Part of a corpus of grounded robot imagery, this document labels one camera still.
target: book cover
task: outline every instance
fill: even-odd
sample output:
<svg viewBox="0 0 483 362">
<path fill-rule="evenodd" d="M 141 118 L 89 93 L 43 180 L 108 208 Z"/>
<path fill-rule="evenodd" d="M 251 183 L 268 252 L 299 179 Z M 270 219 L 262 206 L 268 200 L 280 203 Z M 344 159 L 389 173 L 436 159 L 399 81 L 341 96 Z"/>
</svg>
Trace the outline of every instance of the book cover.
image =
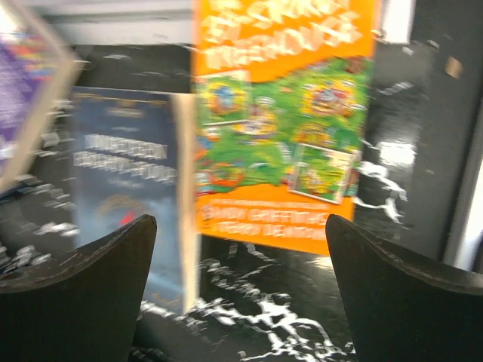
<svg viewBox="0 0 483 362">
<path fill-rule="evenodd" d="M 328 255 L 353 218 L 378 0 L 196 2 L 205 235 Z"/>
<path fill-rule="evenodd" d="M 171 96 L 76 87 L 73 104 L 76 246 L 153 215 L 158 233 L 144 297 L 183 313 L 179 145 Z"/>
<path fill-rule="evenodd" d="M 27 171 L 56 102 L 81 69 L 22 2 L 0 1 L 0 192 Z"/>
</svg>

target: black marble surface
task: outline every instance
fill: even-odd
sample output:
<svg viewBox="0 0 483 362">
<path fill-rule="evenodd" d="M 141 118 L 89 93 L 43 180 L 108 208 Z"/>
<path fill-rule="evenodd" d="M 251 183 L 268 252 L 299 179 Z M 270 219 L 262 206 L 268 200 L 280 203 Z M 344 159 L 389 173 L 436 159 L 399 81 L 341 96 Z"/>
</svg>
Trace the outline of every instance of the black marble surface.
<svg viewBox="0 0 483 362">
<path fill-rule="evenodd" d="M 189 91 L 189 47 L 79 47 L 91 63 L 79 85 Z M 425 100 L 431 47 L 380 44 L 360 169 L 355 221 L 398 241 Z M 73 248 L 69 132 L 63 103 L 26 175 L 27 195 L 0 204 L 11 250 Z M 180 362 L 356 360 L 329 258 L 202 238 L 200 298 L 186 316 L 143 303 L 135 343 Z"/>
</svg>

